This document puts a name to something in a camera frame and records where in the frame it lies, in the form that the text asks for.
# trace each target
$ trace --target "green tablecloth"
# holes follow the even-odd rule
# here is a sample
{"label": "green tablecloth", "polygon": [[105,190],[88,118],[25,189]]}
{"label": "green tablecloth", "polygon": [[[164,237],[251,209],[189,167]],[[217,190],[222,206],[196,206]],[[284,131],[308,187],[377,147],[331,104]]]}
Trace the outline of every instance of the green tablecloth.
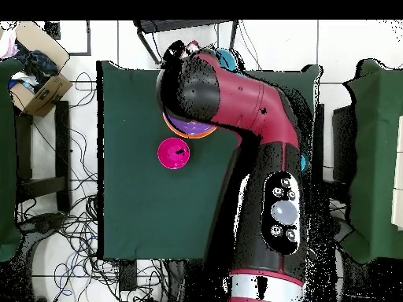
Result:
{"label": "green tablecloth", "polygon": [[9,80],[24,66],[17,59],[0,61],[0,262],[14,256],[20,232],[14,224],[17,195],[17,144]]}
{"label": "green tablecloth", "polygon": [[[227,164],[237,139],[217,129],[185,140],[190,160],[160,165],[157,147],[175,137],[157,105],[158,71],[102,62],[104,101],[104,258],[202,258]],[[282,87],[291,104],[313,113],[319,66],[304,72],[250,72]]]}
{"label": "green tablecloth", "polygon": [[403,71],[368,59],[346,86],[357,118],[357,174],[349,189],[350,220],[357,231],[342,245],[359,263],[377,257],[403,259],[403,232],[391,223]]}

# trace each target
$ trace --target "black chair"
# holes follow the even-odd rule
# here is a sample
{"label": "black chair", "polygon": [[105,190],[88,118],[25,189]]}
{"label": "black chair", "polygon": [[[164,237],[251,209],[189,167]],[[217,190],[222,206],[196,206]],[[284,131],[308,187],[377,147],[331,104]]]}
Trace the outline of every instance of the black chair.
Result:
{"label": "black chair", "polygon": [[147,52],[153,58],[155,64],[160,64],[157,56],[146,41],[144,34],[153,34],[155,32],[197,27],[208,24],[220,24],[228,21],[233,21],[230,41],[230,49],[233,49],[236,28],[238,27],[238,20],[133,20],[133,23],[137,27],[137,36],[142,41],[142,44],[147,49]]}

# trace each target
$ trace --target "cardboard box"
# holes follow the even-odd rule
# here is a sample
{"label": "cardboard box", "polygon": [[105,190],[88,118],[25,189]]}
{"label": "cardboard box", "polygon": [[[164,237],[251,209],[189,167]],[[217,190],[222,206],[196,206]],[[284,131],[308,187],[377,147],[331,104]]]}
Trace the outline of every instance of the cardboard box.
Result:
{"label": "cardboard box", "polygon": [[[34,22],[20,22],[16,28],[17,40],[28,50],[38,50],[49,57],[60,70],[70,58],[63,47],[52,39]],[[44,117],[54,107],[72,84],[62,75],[52,76],[38,93],[33,94],[22,84],[17,83],[10,90],[13,92],[14,105],[29,115]]]}

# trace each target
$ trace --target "silver button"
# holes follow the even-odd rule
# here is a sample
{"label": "silver button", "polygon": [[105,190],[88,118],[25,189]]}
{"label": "silver button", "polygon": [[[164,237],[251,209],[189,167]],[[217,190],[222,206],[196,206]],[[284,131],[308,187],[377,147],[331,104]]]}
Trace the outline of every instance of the silver button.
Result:
{"label": "silver button", "polygon": [[272,232],[273,236],[280,236],[283,232],[279,226],[273,226],[270,231]]}
{"label": "silver button", "polygon": [[294,191],[288,191],[288,197],[290,198],[291,201],[293,201],[295,199],[295,193]]}
{"label": "silver button", "polygon": [[295,234],[293,230],[288,230],[286,236],[291,242],[295,242]]}
{"label": "silver button", "polygon": [[284,190],[283,190],[283,189],[280,189],[280,188],[274,188],[274,189],[273,189],[273,194],[274,194],[276,197],[282,197],[282,196],[284,195]]}
{"label": "silver button", "polygon": [[290,180],[289,179],[282,179],[281,180],[281,185],[284,186],[284,187],[290,187],[291,186]]}

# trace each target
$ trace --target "white floor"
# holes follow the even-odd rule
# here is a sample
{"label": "white floor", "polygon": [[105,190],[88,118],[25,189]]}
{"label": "white floor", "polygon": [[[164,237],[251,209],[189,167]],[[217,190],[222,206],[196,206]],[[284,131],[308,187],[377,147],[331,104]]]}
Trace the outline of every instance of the white floor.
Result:
{"label": "white floor", "polygon": [[[136,35],[132,21],[91,21],[91,55],[71,56],[62,74],[76,84],[64,96],[70,105],[76,104],[90,92],[91,84],[95,88],[96,71],[95,61],[113,61],[124,68],[156,69],[157,66],[146,52]],[[342,82],[352,79],[357,62],[364,58],[374,57],[390,68],[403,65],[403,23],[399,21],[382,20],[246,20],[246,31],[253,41],[261,67],[271,70],[299,71],[307,64],[320,64],[324,68],[320,80],[320,103],[325,105],[325,140],[324,164],[333,166],[331,114],[336,108],[349,105],[351,98],[342,86]],[[220,47],[228,47],[231,34],[231,23],[220,25]],[[247,45],[253,53],[245,31],[243,31]],[[153,46],[151,35],[146,39]],[[187,28],[180,31],[167,31],[155,35],[160,53],[175,40],[182,39],[185,43],[196,39],[201,46],[216,41],[216,32],[213,26]],[[62,21],[61,41],[59,42],[69,53],[87,52],[87,31],[85,21]],[[235,49],[240,52],[246,63],[246,69],[257,69],[256,63],[244,46],[242,35],[238,32]],[[86,72],[89,79],[80,73]],[[87,154],[85,163],[91,171],[97,171],[97,101],[96,96],[91,103],[74,108],[71,111],[71,128],[81,132],[87,138]],[[46,139],[54,145],[54,118],[53,112],[46,118],[36,118],[35,123]],[[44,142],[39,133],[34,130],[34,153],[32,158],[34,178],[51,177],[54,175],[54,151]],[[72,137],[83,147],[84,140],[72,132]],[[87,176],[79,162],[78,146],[72,143],[72,188],[79,184],[78,180]],[[332,170],[324,169],[326,179],[331,179]],[[85,182],[87,194],[95,194],[95,182]],[[83,196],[78,189],[73,192],[73,201]],[[24,203],[27,208],[31,203]],[[76,209],[80,214],[84,206]],[[41,197],[38,204],[31,210],[36,214],[41,212],[56,212],[54,195]],[[43,241],[35,254],[33,267],[33,286],[36,295],[46,296],[50,301],[59,293],[54,282],[54,271],[59,263],[65,263],[72,255],[70,244],[60,235],[54,235]],[[140,261],[139,266],[147,267],[146,261]],[[340,265],[338,276],[342,277]],[[88,285],[88,277],[71,278],[68,289],[74,293],[62,295],[58,302],[76,302],[77,296]],[[158,289],[154,291],[158,298]],[[87,287],[87,296],[82,296],[79,302],[117,302],[108,291],[107,286],[92,282]]]}

